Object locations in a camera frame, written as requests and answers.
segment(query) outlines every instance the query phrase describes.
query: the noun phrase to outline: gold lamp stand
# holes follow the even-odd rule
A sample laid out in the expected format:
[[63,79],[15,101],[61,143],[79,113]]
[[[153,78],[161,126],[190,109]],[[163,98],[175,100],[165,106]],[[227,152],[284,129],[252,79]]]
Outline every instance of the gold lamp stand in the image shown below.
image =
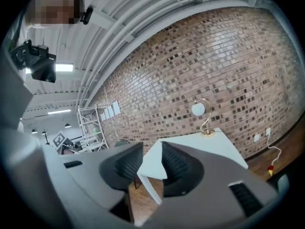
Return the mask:
[[212,112],[213,112],[213,110],[211,108],[211,104],[205,98],[195,99],[194,100],[195,104],[197,103],[198,100],[206,101],[209,104],[209,107],[211,109],[209,117],[206,119],[206,121],[200,127],[201,135],[204,136],[204,137],[212,137],[213,135],[215,135],[215,130],[213,128],[209,127],[209,122],[208,122],[210,117],[211,117],[211,115],[212,115]]

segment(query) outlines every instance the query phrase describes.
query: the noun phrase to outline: white shelving rack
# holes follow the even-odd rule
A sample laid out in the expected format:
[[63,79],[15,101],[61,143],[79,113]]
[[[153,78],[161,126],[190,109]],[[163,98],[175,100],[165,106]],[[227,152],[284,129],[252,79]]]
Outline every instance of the white shelving rack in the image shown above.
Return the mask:
[[100,123],[97,106],[86,108],[78,107],[77,119],[85,145],[85,147],[83,147],[81,151],[78,151],[78,153],[91,153],[95,149],[97,149],[97,151],[100,151],[101,149],[109,149]]

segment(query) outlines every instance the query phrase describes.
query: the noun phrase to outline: white desk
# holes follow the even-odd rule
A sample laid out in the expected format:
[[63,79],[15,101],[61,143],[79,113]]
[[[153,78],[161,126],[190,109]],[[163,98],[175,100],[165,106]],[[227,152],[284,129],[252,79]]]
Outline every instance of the white desk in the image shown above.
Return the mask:
[[161,138],[143,157],[143,163],[140,166],[137,175],[157,204],[161,204],[162,200],[152,187],[148,177],[160,180],[167,178],[167,174],[162,165],[162,141],[181,144],[212,154],[221,155],[235,161],[246,169],[248,168],[247,163],[227,136],[219,128],[215,128],[215,131],[216,133],[212,137],[203,137],[201,133],[196,133],[191,135]]

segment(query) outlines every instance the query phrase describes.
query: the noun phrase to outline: paper on wall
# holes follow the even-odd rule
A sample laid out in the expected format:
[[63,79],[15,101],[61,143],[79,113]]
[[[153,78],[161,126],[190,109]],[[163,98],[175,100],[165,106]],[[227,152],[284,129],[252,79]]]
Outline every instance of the paper on wall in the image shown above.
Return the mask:
[[121,113],[118,101],[115,101],[113,104],[114,114],[118,115]]
[[109,119],[110,117],[109,117],[108,109],[105,108],[105,109],[104,109],[104,112],[105,112],[105,115],[106,115],[106,119]]
[[111,107],[111,106],[108,106],[107,108],[108,108],[108,112],[109,112],[110,118],[111,118],[111,117],[114,117],[114,113],[113,113],[112,107]]
[[104,121],[106,119],[105,113],[101,114],[101,119],[102,119],[102,121]]

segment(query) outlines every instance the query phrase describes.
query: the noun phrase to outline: chair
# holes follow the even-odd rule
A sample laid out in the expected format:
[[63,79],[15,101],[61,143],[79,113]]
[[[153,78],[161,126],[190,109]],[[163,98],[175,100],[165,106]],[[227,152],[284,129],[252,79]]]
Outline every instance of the chair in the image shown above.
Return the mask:
[[116,144],[114,145],[114,147],[119,147],[119,146],[123,146],[125,144],[129,144],[130,142],[129,141],[118,141],[116,142]]

